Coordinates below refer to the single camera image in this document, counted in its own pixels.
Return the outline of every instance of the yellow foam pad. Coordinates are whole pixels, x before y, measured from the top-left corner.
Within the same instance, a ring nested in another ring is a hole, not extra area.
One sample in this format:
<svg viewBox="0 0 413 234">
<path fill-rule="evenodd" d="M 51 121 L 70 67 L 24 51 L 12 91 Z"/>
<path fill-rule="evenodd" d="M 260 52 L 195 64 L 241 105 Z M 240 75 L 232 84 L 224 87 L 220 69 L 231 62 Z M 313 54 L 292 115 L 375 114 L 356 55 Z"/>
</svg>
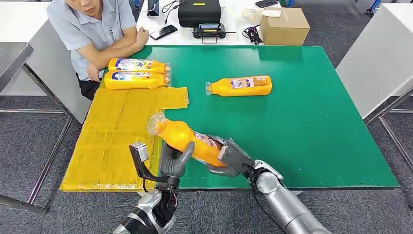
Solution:
<svg viewBox="0 0 413 234">
<path fill-rule="evenodd" d="M 161 138 L 147 133 L 148 120 L 164 109 L 188 106 L 184 88 L 108 90 L 104 85 L 94 100 L 77 140 L 60 189 L 66 192 L 142 191 L 129 145 L 143 142 L 151 157 L 145 162 L 158 174 Z M 146 182 L 146 188 L 155 183 Z"/>
</svg>

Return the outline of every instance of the plastic bottle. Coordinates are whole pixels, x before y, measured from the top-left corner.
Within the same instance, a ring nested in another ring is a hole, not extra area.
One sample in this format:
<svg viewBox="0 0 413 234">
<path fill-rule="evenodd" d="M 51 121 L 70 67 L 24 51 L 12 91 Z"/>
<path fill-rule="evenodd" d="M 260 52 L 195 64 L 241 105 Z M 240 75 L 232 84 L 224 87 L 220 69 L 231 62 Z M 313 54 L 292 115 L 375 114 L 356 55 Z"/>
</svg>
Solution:
<svg viewBox="0 0 413 234">
<path fill-rule="evenodd" d="M 134 58 L 113 58 L 109 61 L 109 71 L 130 71 L 130 72 L 170 72 L 168 63 L 161 63 L 154 60 L 134 59 Z"/>
<path fill-rule="evenodd" d="M 171 82 L 170 73 L 115 71 L 105 74 L 105 85 L 108 89 L 156 89 L 164 85 L 170 86 Z"/>
<path fill-rule="evenodd" d="M 207 96 L 259 96 L 271 92 L 272 83 L 269 76 L 224 78 L 215 83 L 207 82 L 205 93 Z"/>
<path fill-rule="evenodd" d="M 183 152 L 187 144 L 195 142 L 192 157 L 204 164 L 226 166 L 218 159 L 221 145 L 208 136 L 192 130 L 185 122 L 172 121 L 163 113 L 154 114 L 148 124 L 148 132 L 160 136 L 168 145 Z"/>
</svg>

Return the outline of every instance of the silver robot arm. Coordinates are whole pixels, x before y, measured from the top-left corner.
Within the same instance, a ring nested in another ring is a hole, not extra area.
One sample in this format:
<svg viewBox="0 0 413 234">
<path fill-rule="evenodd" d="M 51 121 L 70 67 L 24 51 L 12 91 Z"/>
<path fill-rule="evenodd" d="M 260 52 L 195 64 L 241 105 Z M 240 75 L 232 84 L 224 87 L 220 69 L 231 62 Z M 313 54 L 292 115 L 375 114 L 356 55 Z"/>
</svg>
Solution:
<svg viewBox="0 0 413 234">
<path fill-rule="evenodd" d="M 258 175 L 256 186 L 275 213 L 275 221 L 287 234 L 331 234 L 307 209 L 307 207 L 282 183 L 283 177 L 261 160 L 255 160 L 254 169 L 264 172 Z"/>
<path fill-rule="evenodd" d="M 169 231 L 176 221 L 179 178 L 185 173 L 185 164 L 191 158 L 194 147 L 194 142 L 190 142 L 180 153 L 163 144 L 159 165 L 161 175 L 154 176 L 144 164 L 149 159 L 146 145 L 138 142 L 129 146 L 136 172 L 144 179 L 146 193 L 113 234 L 165 234 Z M 146 190 L 147 179 L 157 182 L 155 189 Z"/>
<path fill-rule="evenodd" d="M 261 160 L 252 160 L 246 152 L 231 139 L 224 140 L 219 159 L 228 165 L 226 168 L 209 168 L 218 175 L 236 176 L 242 174 L 247 178 L 259 206 L 256 193 L 265 196 L 274 212 L 270 219 L 287 234 L 331 234 L 291 191 L 286 189 L 282 175 L 269 164 Z"/>
</svg>

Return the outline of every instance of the green table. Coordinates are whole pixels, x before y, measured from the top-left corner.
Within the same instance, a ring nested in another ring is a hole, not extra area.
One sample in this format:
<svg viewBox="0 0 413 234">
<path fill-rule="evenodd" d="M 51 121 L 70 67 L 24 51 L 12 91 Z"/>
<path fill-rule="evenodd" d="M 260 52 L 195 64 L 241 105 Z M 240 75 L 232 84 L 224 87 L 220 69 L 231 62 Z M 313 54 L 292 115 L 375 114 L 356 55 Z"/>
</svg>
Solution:
<svg viewBox="0 0 413 234">
<path fill-rule="evenodd" d="M 170 62 L 172 85 L 187 86 L 189 107 L 167 110 L 207 135 L 231 137 L 272 165 L 293 190 L 398 186 L 322 47 L 146 46 L 133 56 Z M 205 82 L 269 75 L 261 97 L 205 95 Z M 181 189 L 249 188 L 242 177 L 212 175 L 190 160 Z"/>
</svg>

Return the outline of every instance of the black phone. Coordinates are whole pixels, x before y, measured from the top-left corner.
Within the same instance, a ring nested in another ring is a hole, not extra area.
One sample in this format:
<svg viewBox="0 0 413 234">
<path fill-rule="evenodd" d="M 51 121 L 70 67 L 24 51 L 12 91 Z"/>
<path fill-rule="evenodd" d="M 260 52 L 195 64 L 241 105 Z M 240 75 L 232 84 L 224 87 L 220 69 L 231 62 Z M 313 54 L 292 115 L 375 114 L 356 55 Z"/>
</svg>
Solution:
<svg viewBox="0 0 413 234">
<path fill-rule="evenodd" d="M 275 5 L 277 3 L 278 3 L 277 0 L 262 0 L 262 1 L 256 2 L 255 5 L 257 5 L 257 7 L 259 8 L 264 8 L 264 7 Z"/>
<path fill-rule="evenodd" d="M 149 34 L 149 36 L 150 36 L 151 38 L 153 38 L 154 40 L 158 40 L 158 39 L 161 39 L 161 38 L 163 38 L 164 36 L 169 35 L 169 34 L 171 34 L 171 33 L 173 33 L 173 32 L 176 32 L 176 31 L 178 31 L 177 28 L 175 28 L 173 25 L 168 25 L 168 26 L 165 26 L 165 27 L 163 27 L 163 28 L 161 28 L 161 29 L 159 29 L 159 30 L 156 30 L 156 31 L 154 31 L 154 32 L 151 32 L 151 33 Z"/>
</svg>

